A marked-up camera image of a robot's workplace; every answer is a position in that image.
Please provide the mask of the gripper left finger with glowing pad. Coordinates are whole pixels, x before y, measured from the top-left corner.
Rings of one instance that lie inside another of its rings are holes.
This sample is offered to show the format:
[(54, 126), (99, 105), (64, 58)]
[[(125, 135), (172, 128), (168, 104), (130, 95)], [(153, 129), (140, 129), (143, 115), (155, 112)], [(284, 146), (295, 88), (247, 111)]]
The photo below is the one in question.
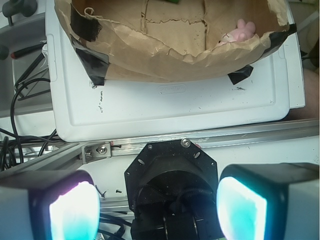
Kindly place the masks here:
[(100, 198), (84, 170), (0, 174), (2, 240), (93, 240)]

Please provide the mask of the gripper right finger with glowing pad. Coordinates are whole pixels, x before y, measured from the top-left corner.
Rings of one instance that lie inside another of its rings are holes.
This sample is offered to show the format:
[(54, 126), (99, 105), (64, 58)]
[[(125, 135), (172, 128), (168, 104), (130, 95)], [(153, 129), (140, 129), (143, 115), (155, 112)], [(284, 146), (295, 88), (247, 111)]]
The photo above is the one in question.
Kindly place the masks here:
[(320, 167), (230, 164), (220, 176), (216, 208), (227, 240), (318, 240)]

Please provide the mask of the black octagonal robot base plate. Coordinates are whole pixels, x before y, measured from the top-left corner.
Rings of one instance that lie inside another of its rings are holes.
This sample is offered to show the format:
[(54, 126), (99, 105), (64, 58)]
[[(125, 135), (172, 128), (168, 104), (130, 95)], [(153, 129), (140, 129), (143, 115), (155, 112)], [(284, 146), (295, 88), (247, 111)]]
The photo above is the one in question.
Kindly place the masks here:
[(188, 139), (145, 145), (124, 172), (134, 240), (217, 240), (217, 162)]

